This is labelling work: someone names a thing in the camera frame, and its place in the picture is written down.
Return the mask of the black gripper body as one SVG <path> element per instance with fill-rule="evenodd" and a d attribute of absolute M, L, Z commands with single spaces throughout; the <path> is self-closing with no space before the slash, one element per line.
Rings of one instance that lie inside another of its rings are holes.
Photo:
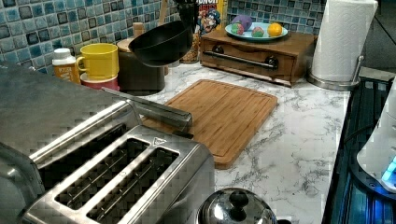
<path fill-rule="evenodd" d="M 177 4 L 177 12 L 184 25 L 194 30 L 197 25 L 198 0 L 174 0 L 174 2 Z"/>

